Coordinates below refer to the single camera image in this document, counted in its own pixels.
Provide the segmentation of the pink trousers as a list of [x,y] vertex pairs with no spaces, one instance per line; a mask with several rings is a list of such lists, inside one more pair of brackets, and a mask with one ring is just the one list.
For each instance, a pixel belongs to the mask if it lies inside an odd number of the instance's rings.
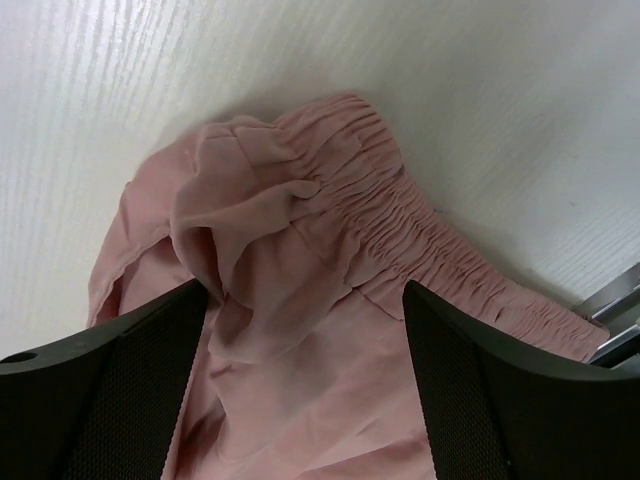
[[127,184],[90,325],[196,279],[210,304],[166,479],[431,479],[402,293],[588,360],[605,329],[504,277],[428,205],[356,95],[202,126]]

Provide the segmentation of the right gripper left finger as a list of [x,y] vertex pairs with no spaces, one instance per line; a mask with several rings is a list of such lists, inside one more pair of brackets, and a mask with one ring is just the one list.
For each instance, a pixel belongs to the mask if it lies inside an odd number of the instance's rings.
[[206,313],[196,280],[1,362],[4,479],[158,479]]

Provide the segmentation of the aluminium table frame rail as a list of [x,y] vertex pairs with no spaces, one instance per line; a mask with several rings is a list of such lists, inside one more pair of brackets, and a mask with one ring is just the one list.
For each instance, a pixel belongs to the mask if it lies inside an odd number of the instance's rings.
[[610,338],[589,362],[605,368],[639,373],[639,265],[605,285],[576,312],[604,326]]

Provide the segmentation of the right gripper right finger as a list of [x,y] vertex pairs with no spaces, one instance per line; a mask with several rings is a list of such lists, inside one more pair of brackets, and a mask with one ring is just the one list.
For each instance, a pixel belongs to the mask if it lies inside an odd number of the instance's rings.
[[531,346],[417,282],[402,302],[438,478],[638,477],[636,373]]

